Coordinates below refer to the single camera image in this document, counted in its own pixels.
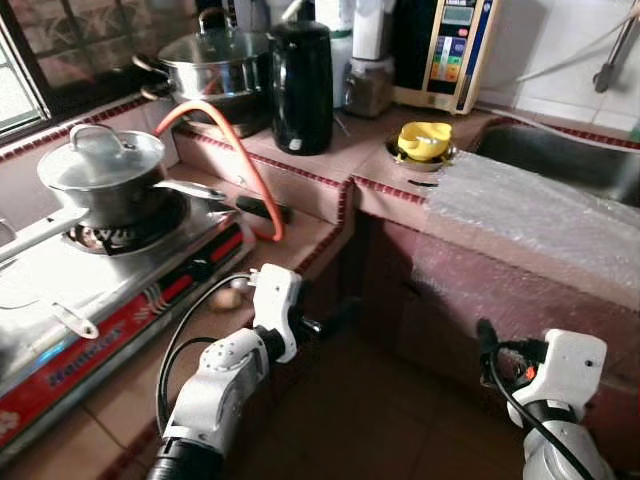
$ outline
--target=faucet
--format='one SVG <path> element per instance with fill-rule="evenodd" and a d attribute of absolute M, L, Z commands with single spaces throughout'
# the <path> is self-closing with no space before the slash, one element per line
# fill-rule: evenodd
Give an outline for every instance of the faucet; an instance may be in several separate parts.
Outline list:
<path fill-rule="evenodd" d="M 631 9 L 633 10 L 636 6 L 640 5 L 640 0 L 635 0 Z M 602 65 L 602 68 L 598 73 L 596 73 L 593 77 L 593 84 L 595 85 L 596 92 L 604 93 L 606 92 L 611 83 L 613 82 L 614 73 L 616 70 L 616 66 L 618 61 L 620 60 L 622 49 L 625 47 L 625 44 L 629 40 L 631 32 L 633 28 L 638 23 L 638 17 L 633 16 L 629 18 L 627 23 L 624 24 L 622 30 L 618 34 L 618 38 L 616 39 L 616 43 L 613 45 L 613 49 L 611 53 L 609 53 L 609 58 L 607 62 Z"/>

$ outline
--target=orange gas hose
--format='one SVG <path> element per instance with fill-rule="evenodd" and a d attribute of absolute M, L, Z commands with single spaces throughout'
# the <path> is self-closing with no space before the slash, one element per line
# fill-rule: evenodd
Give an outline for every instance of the orange gas hose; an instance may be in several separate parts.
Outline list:
<path fill-rule="evenodd" d="M 262 232 L 254 231 L 254 233 L 256 234 L 256 237 L 262 240 L 269 240 L 272 242 L 279 242 L 280 240 L 282 240 L 284 238 L 284 222 L 282 221 L 282 216 L 280 215 L 280 209 L 276 206 L 276 202 L 273 199 L 271 192 L 267 188 L 267 185 L 264 183 L 264 180 L 262 180 L 262 177 L 260 176 L 260 172 L 258 172 L 258 169 L 253 163 L 253 160 L 251 160 L 251 158 L 249 157 L 249 154 L 247 153 L 244 146 L 242 145 L 242 142 L 240 141 L 236 133 L 233 131 L 233 128 L 231 127 L 227 119 L 224 118 L 224 115 L 220 113 L 220 110 L 218 110 L 213 105 L 207 102 L 204 102 L 202 100 L 190 100 L 181 105 L 178 105 L 176 108 L 171 110 L 167 114 L 167 116 L 164 117 L 164 119 L 160 122 L 160 124 L 156 127 L 155 131 L 153 132 L 154 135 L 156 136 L 162 135 L 164 131 L 177 118 L 193 110 L 200 110 L 206 113 L 218 125 L 220 130 L 222 130 L 222 132 L 225 134 L 225 136 L 229 140 L 229 143 L 231 143 L 231 146 L 235 148 L 236 152 L 238 152 L 240 157 L 243 159 L 244 163 L 247 165 L 247 168 L 249 169 L 256 183 L 258 184 L 258 192 L 262 195 L 262 198 L 264 199 L 264 203 L 267 206 L 269 215 L 271 215 L 271 220 L 273 221 L 273 226 L 275 227 L 275 233 L 273 235 L 267 235 Z"/>

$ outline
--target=stainless steel sink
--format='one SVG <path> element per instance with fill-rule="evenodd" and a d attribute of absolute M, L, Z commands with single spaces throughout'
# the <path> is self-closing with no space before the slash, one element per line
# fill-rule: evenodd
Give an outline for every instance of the stainless steel sink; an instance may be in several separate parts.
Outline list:
<path fill-rule="evenodd" d="M 599 197 L 640 207 L 637 155 L 593 147 L 524 125 L 487 128 L 476 153 Z"/>

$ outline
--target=black cable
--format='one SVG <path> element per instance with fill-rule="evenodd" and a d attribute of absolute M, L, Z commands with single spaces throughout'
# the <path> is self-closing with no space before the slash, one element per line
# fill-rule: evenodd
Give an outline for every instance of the black cable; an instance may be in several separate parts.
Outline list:
<path fill-rule="evenodd" d="M 593 475 L 587 470 L 587 468 L 582 464 L 580 460 L 576 458 L 576 456 L 567 448 L 567 446 L 562 443 L 558 437 L 556 437 L 547 427 L 545 427 L 542 422 L 540 422 L 537 418 L 535 418 L 529 411 L 522 406 L 520 402 L 518 402 L 513 395 L 509 393 L 507 388 L 502 383 L 502 379 L 500 378 L 500 374 L 498 373 L 498 353 L 500 349 L 504 345 L 500 345 L 496 348 L 491 355 L 489 356 L 489 368 L 491 369 L 491 375 L 493 376 L 493 380 L 498 386 L 498 390 L 500 393 L 507 399 L 507 401 L 511 404 L 513 408 L 522 416 L 524 420 L 526 420 L 533 428 L 538 430 L 540 435 L 542 435 L 553 447 L 558 450 L 564 458 L 571 464 L 573 468 L 582 476 L 584 480 L 595 480 Z"/>
<path fill-rule="evenodd" d="M 193 345 L 195 343 L 213 343 L 215 341 L 217 341 L 217 339 L 213 337 L 194 337 L 194 338 L 190 338 L 189 340 L 185 340 L 180 345 L 178 345 L 173 352 L 171 352 L 171 355 L 169 355 L 169 359 L 167 360 L 167 365 L 164 371 L 164 375 L 162 375 L 158 379 L 160 404 L 162 405 L 164 412 L 168 411 L 169 401 L 167 397 L 168 397 L 168 390 L 169 390 L 169 377 L 171 375 L 171 369 L 173 368 L 173 364 L 178 358 L 178 355 L 180 355 L 180 353 L 189 345 Z"/>
<path fill-rule="evenodd" d="M 248 273 L 236 273 L 234 275 L 229 275 L 227 278 L 224 278 L 219 282 L 217 282 L 216 284 L 214 284 L 213 286 L 209 287 L 186 311 L 186 313 L 180 320 L 180 323 L 178 324 L 176 331 L 173 333 L 171 340 L 169 341 L 167 350 L 164 352 L 164 356 L 162 357 L 162 363 L 160 364 L 160 373 L 158 374 L 158 383 L 156 385 L 156 423 L 157 423 L 158 431 L 160 435 L 162 435 L 162 433 L 164 432 L 167 420 L 169 419 L 169 415 L 167 413 L 167 407 L 162 404 L 162 391 L 161 391 L 160 379 L 164 378 L 164 376 L 166 375 L 165 370 L 167 369 L 167 362 L 169 361 L 169 356 L 171 355 L 171 352 L 178 341 L 178 337 L 184 331 L 185 327 L 187 326 L 187 322 L 191 319 L 191 316 L 193 315 L 193 312 L 196 311 L 196 309 L 207 299 L 207 297 L 212 293 L 215 293 L 216 291 L 218 291 L 220 288 L 222 288 L 226 284 L 231 283 L 233 280 L 236 280 L 236 279 L 250 280 L 251 276 Z"/>

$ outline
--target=display screen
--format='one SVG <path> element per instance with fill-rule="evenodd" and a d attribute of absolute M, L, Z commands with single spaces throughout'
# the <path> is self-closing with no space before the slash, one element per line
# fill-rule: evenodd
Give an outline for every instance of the display screen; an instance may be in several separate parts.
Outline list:
<path fill-rule="evenodd" d="M 445 7 L 442 23 L 468 27 L 473 19 L 473 7 Z"/>

